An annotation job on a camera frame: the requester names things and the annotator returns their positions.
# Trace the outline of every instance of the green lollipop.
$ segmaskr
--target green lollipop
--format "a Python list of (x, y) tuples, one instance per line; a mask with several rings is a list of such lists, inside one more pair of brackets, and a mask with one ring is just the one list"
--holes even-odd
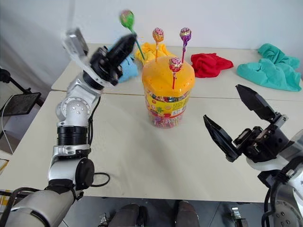
[[(133, 25), (134, 25), (134, 14), (132, 13), (132, 11), (128, 10), (128, 9), (125, 9), (121, 12), (120, 14), (120, 22), (121, 24), (128, 28), (132, 33), (135, 33), (134, 30), (133, 30)], [(144, 56), (143, 56), (143, 52), (140, 48), (140, 45), (138, 43), (138, 40), (136, 40), (136, 43), (138, 45), (138, 48), (139, 48), (139, 51), (142, 55), (142, 58), (144, 60)]]

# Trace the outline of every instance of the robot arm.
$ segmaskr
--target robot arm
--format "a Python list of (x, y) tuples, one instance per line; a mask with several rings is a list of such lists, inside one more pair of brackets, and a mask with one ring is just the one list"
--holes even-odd
[(79, 29), (68, 31), (63, 45), (83, 72), (69, 85), (56, 108), (57, 145), (48, 173), (48, 186), (4, 211), (0, 226), (58, 226), (83, 190), (93, 183), (89, 117), (104, 87), (115, 86), (122, 76), (121, 62), (132, 52), (136, 34), (122, 37), (113, 48), (99, 48), (87, 60), (88, 47)]
[(264, 130), (245, 129), (232, 144), (231, 137), (206, 115), (205, 126), (213, 141), (234, 162), (242, 153), (248, 164), (261, 173), (258, 178), (269, 188), (271, 210), (265, 210), (262, 226), (273, 215), (274, 226), (303, 226), (303, 130), (289, 140), (280, 127), (288, 120), (275, 112), (252, 89), (236, 86), (242, 102), (270, 125)]

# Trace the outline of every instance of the yellow cloth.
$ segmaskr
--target yellow cloth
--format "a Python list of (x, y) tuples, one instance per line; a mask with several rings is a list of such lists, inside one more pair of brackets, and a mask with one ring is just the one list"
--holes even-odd
[[(162, 57), (162, 56), (175, 57), (175, 55), (173, 55), (166, 49), (165, 44), (159, 44), (158, 46), (159, 46), (158, 57)], [(136, 51), (134, 56), (136, 59), (140, 60), (143, 63), (143, 65), (149, 62), (150, 60), (156, 58), (156, 44), (144, 43), (143, 45), (141, 45), (141, 50), (143, 52), (145, 60), (143, 60), (139, 50)]]

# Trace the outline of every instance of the label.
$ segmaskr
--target label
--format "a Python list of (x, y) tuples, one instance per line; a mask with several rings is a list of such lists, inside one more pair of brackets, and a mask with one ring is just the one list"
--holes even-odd
[(186, 104), (189, 99), (189, 92), (187, 96), (181, 101), (174, 103), (161, 102), (153, 99), (149, 94), (145, 93), (145, 103), (147, 109), (155, 116), (161, 118), (174, 118), (185, 111)]

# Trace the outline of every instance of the black cable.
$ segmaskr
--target black cable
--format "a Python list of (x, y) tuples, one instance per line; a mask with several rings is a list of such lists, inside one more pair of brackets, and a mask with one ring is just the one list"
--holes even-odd
[[(89, 131), (88, 131), (88, 138), (89, 138), (89, 145), (91, 145), (91, 143), (93, 142), (93, 136), (94, 136), (94, 126), (93, 126), (93, 116), (94, 113), (97, 109), (97, 107), (99, 106), (101, 101), (101, 97), (99, 97), (97, 104), (95, 105), (93, 111), (91, 112), (91, 115), (89, 117)], [(94, 175), (105, 175), (108, 177), (108, 180), (105, 183), (101, 183), (101, 184), (92, 184), (91, 187), (102, 187), (104, 185), (107, 185), (109, 180), (110, 180), (110, 176), (107, 173), (102, 173), (102, 172), (98, 172), (98, 173), (94, 173)]]
[[(266, 193), (266, 196), (265, 196), (265, 200), (264, 200), (264, 213), (268, 212), (268, 200), (269, 200), (269, 197), (270, 197), (270, 188), (268, 189), (268, 191)], [(266, 217), (266, 226), (270, 227), (269, 218), (268, 217)]]
[(91, 115), (89, 117), (89, 132), (88, 132), (89, 145), (91, 145), (91, 143), (93, 141), (93, 135), (94, 135), (93, 116), (94, 116), (94, 113), (95, 113), (98, 105), (100, 104), (100, 101), (101, 101), (101, 97), (99, 97), (97, 104), (95, 105), (95, 108), (93, 109), (93, 111), (91, 112)]
[(66, 224), (66, 222), (64, 221), (64, 219), (62, 220), (62, 222), (65, 224), (65, 226), (69, 227), (69, 226)]
[[(0, 195), (3, 195), (3, 196), (11, 196), (12, 192), (6, 192), (6, 191), (0, 191)], [(25, 197), (27, 197), (29, 194), (18, 194), (16, 197), (17, 198), (22, 198), (24, 199)]]
[(94, 175), (105, 175), (105, 176), (108, 177), (108, 180), (107, 180), (105, 183), (101, 183), (101, 184), (92, 184), (91, 187), (95, 187), (95, 188), (97, 188), (97, 187), (102, 187), (102, 186), (104, 186), (104, 185), (107, 185), (108, 182), (109, 182), (109, 180), (110, 180), (110, 176), (109, 176), (109, 174), (107, 174), (107, 173), (98, 172), (98, 173), (94, 173)]
[(6, 222), (9, 218), (10, 210), (13, 207), (14, 202), (15, 202), (15, 198), (18, 195), (19, 192), (37, 192), (37, 191), (39, 191), (39, 190), (35, 189), (35, 188), (27, 188), (27, 187), (18, 188), (15, 191), (13, 191), (10, 198), (9, 198), (9, 201), (6, 205), (6, 208), (5, 208), (5, 210), (4, 210), (4, 212), (1, 216), (0, 226), (5, 226), (6, 225)]
[(281, 182), (279, 181), (275, 181), (272, 189), (271, 189), (271, 193), (270, 193), (270, 207), (271, 207), (271, 210), (270, 211), (267, 211), (266, 213), (264, 213), (262, 215), (262, 219), (261, 219), (261, 222), (262, 222), (262, 227), (265, 227), (265, 221), (266, 219), (270, 216), (270, 215), (273, 215), (276, 211), (276, 206), (275, 206), (275, 203), (276, 203), (276, 195), (277, 195), (277, 192), (278, 192), (278, 188), (279, 186), (281, 185)]
[(287, 183), (291, 177), (293, 176), (289, 176), (287, 175), (289, 170), (293, 170), (294, 172), (296, 172), (297, 168), (299, 165), (301, 165), (303, 163), (303, 157), (299, 156), (299, 157), (295, 157), (293, 158), (286, 166), (283, 167), (283, 169), (278, 173), (278, 175), (276, 176), (276, 181), (274, 183), (274, 185), (271, 188), (271, 192), (270, 192), (270, 207), (271, 210), (267, 211), (266, 213), (263, 214), (262, 216), (262, 227), (265, 227), (265, 221), (266, 219), (275, 213), (276, 211), (276, 196), (277, 196), (277, 192), (278, 192), (278, 188), (279, 186), (281, 186), (281, 184), (285, 184)]

